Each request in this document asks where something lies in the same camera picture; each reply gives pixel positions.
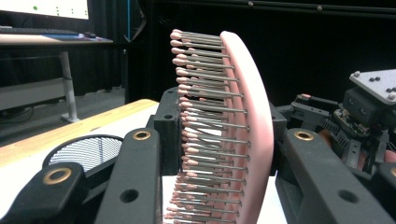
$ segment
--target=round black mesh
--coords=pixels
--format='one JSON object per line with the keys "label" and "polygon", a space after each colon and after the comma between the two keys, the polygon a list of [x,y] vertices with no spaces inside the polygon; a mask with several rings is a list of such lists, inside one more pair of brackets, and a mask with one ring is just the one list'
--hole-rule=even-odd
{"label": "round black mesh", "polygon": [[43,166],[58,162],[77,162],[84,172],[116,157],[120,152],[122,138],[111,135],[90,135],[70,140],[51,151]]}

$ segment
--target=hairbrush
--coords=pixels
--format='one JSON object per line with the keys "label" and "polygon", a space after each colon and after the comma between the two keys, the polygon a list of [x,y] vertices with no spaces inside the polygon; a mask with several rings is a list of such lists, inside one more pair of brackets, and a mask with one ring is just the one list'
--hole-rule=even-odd
{"label": "hairbrush", "polygon": [[256,223],[273,158],[260,73],[234,33],[171,34],[183,130],[182,169],[166,220]]}

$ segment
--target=computer screen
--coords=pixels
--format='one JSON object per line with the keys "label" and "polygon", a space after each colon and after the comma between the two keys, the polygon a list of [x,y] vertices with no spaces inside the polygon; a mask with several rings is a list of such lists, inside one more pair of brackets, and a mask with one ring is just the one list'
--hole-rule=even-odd
{"label": "computer screen", "polygon": [[0,0],[0,11],[87,20],[88,0]]}

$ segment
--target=table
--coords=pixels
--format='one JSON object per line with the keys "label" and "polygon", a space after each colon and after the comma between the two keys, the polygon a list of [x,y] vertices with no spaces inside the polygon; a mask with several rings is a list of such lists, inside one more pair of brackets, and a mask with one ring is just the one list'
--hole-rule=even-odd
{"label": "table", "polygon": [[[0,217],[11,206],[21,188],[40,169],[48,153],[61,143],[88,134],[112,134],[123,137],[129,131],[143,128],[158,103],[138,100],[91,118],[68,124],[59,129],[0,147]],[[163,177],[163,208],[172,196],[175,176]],[[270,177],[258,223],[286,223],[275,188]]]}
{"label": "table", "polygon": [[[57,50],[60,46],[69,48],[72,45],[77,47],[84,45],[102,46],[112,42],[101,37],[86,38],[83,35],[70,35],[67,38],[61,35],[0,35],[0,50],[26,51],[34,47]],[[78,121],[67,49],[61,49],[59,57],[61,59],[63,77],[0,88],[0,110],[65,96],[67,114],[63,114],[62,118],[69,122]]]}

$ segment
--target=floor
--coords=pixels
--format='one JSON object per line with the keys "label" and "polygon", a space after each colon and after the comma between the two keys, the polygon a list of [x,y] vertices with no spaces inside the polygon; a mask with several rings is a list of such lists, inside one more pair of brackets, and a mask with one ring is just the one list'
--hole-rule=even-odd
{"label": "floor", "polygon": [[[124,105],[125,89],[113,88],[112,91],[98,91],[76,96],[76,107],[79,119],[103,113]],[[66,102],[51,102],[37,105],[22,111],[3,112],[0,115],[0,147],[18,142],[40,133],[67,125],[61,119],[66,113]]]}

